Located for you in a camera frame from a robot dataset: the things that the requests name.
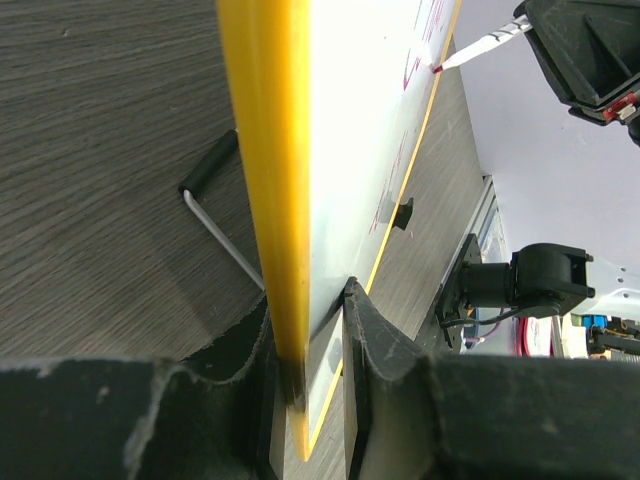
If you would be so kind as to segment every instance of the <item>wood grain surface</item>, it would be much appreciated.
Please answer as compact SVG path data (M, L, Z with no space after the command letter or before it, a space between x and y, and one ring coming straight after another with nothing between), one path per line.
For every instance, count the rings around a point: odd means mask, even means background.
M0 30L0 354L181 358L207 344L260 295L177 193L234 125L213 2L0 2ZM407 187L414 217L372 290L409 336L481 190L447 72ZM205 197L257 267L239 159ZM344 478L341 398L308 463L287 449L286 478Z

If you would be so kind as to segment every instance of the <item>whiteboard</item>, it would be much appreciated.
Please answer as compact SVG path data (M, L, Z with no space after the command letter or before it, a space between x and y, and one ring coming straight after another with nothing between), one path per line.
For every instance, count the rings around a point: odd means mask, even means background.
M458 0L217 0L283 387L307 459L336 388L347 279L371 287Z
M316 1L311 62L313 336L347 279L367 291L391 230L448 44L455 0ZM339 371L335 327L309 394L315 444Z

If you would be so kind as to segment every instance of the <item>marker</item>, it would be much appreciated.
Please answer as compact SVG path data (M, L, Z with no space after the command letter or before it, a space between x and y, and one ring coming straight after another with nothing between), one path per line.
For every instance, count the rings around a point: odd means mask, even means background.
M529 23L529 19L527 18L527 16L522 15L521 17L516 18L504 27L499 28L495 32L491 32L488 35L485 35L477 42L472 43L459 52L454 53L442 65L435 68L433 70L433 73L440 73L444 70L448 70L449 68L459 67L469 60L507 43L512 38L528 32L529 30L531 30L531 28L531 23Z

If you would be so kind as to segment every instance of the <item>black mount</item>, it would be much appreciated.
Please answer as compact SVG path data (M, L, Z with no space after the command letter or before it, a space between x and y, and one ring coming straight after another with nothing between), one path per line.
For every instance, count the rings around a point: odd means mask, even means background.
M598 125L619 121L640 146L640 2L527 0L526 36L569 113Z
M282 478L266 298L182 362L0 359L0 478Z
M409 225L409 220L413 215L413 197L411 197L407 203L398 205L398 211L393 219L393 226L398 227L400 230L406 230Z
M355 279L344 297L348 479L611 480L638 472L640 389L629 388L640 381L636 365L436 356L387 321Z
M483 264L471 234L442 287L435 316L446 329L476 307L510 308L537 318L565 315L595 295L586 283L586 264L592 260L584 250L539 243L515 252L511 263ZM454 348L446 330L445 338Z

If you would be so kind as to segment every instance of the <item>yellow board edge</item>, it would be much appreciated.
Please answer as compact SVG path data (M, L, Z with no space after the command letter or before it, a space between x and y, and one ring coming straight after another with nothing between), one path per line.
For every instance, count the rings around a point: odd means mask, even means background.
M451 26L449 27L449 33L447 36L447 42L445 44L444 50L442 52L442 58L440 63L443 63L447 59L447 52L449 50L449 46L451 45L451 39L453 38L453 31L455 29L456 22L458 21L458 13L460 12L460 6L462 5L462 0L458 0L456 4L456 9L453 13L453 21L451 22ZM413 151L413 155L411 156L411 161L409 162L409 167L407 169L407 173L402 181L402 187L400 187L400 194L398 195L398 200L396 201L396 206L393 209L393 215L391 218L395 218L396 212L398 211L398 207L400 206L400 201L402 200L402 196L404 195L405 188L409 183L409 177L411 176L411 170L413 169L413 164L418 156L418 151L420 150L420 144L422 143L422 137L424 136L424 132L427 130L427 123L429 121L429 116L431 114L431 108L433 107L433 102L436 98L436 92L438 90L438 85L440 84L440 73L436 76L436 80L433 85L433 90L431 91L431 98L429 99L429 105L427 106L427 111L425 113L424 121L422 122L422 130L420 131L420 135L418 136L418 142L416 143L415 149ZM365 291L367 294L371 291L371 287L373 286L373 281L378 272L378 267L380 266L380 261L382 260L382 254L384 253L384 249L387 246L387 242L389 241L389 236L391 235L391 230L393 229L393 222L389 222L387 226L387 231L384 234L384 239L382 240L382 245L380 246L380 251L378 252L378 257L376 258L376 262L373 265L373 270L371 271L371 275L369 276L369 281L367 282L367 286ZM327 399L322 405L322 411L320 412L320 418L318 419L317 426L312 433L311 442L310 442L310 453L313 453L313 449L316 446L316 442L318 441L318 437L320 436L320 431L322 430L322 426L324 425L324 421L327 417L327 412L329 411L329 405L331 404L331 400L333 399L333 395L335 394L336 388L338 387L338 381L340 379L340 375L342 374L342 359L340 360L340 364L334 374L334 377L331 381L331 387L329 388L329 395L327 395Z
M298 456L309 415L311 0L217 0L256 243ZM280 292L287 292L286 301Z

